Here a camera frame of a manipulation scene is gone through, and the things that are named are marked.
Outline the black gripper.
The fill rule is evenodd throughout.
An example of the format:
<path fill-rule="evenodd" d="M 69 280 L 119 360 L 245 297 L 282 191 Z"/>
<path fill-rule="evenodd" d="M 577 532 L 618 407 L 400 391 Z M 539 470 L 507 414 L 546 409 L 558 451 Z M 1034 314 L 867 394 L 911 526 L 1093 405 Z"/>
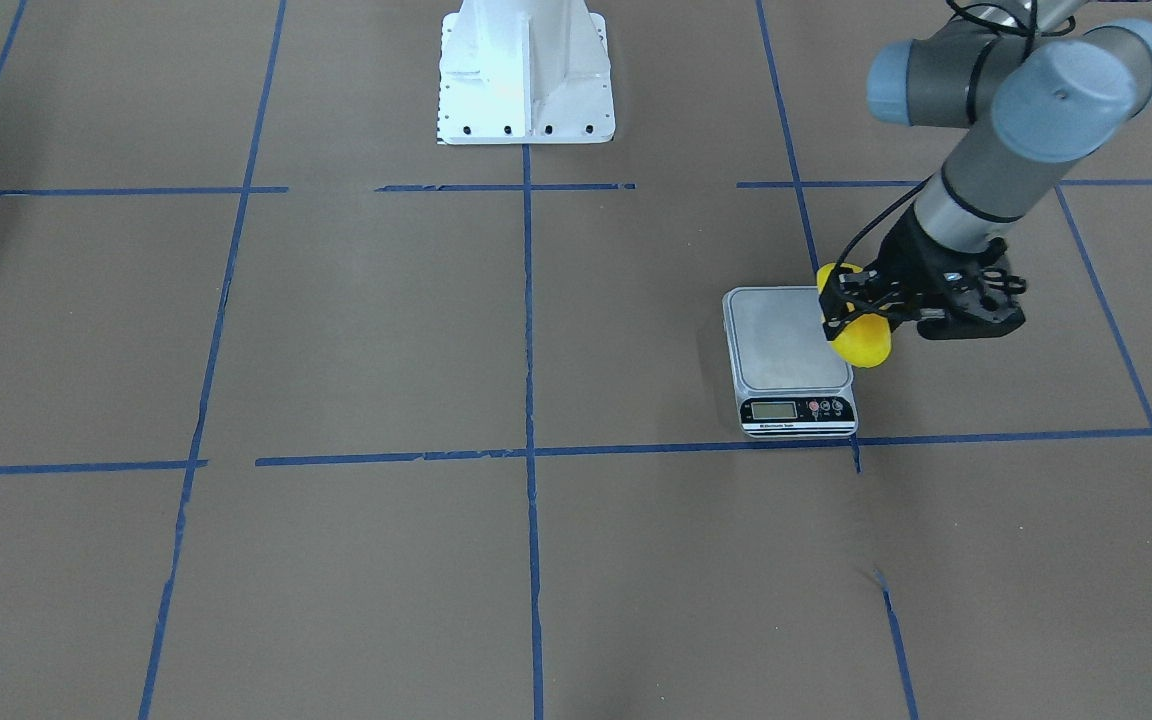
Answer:
<path fill-rule="evenodd" d="M 890 343 L 892 313 L 882 304 L 887 285 L 899 287 L 902 302 L 922 316 L 925 293 L 937 278 L 969 266 L 1006 266 L 1005 238 L 991 237 L 979 252 L 947 249 L 924 232 L 914 211 L 905 211 L 882 238 L 870 270 L 861 266 L 823 266 L 818 270 L 818 301 L 823 304 L 823 334 L 827 342 Z"/>

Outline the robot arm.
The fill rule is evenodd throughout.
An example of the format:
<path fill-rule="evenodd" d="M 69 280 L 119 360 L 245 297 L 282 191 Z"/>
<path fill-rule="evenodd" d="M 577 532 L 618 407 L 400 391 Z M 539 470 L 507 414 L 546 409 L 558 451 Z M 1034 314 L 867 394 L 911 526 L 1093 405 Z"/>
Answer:
<path fill-rule="evenodd" d="M 1076 1 L 950 3 L 929 38 L 882 47 L 867 109 L 963 138 L 905 196 L 904 213 L 864 266 L 841 252 L 818 275 L 829 342 L 1002 338 L 1025 323 L 1025 279 L 1005 234 L 1076 164 L 1152 104 L 1152 22 L 1075 31 Z"/>

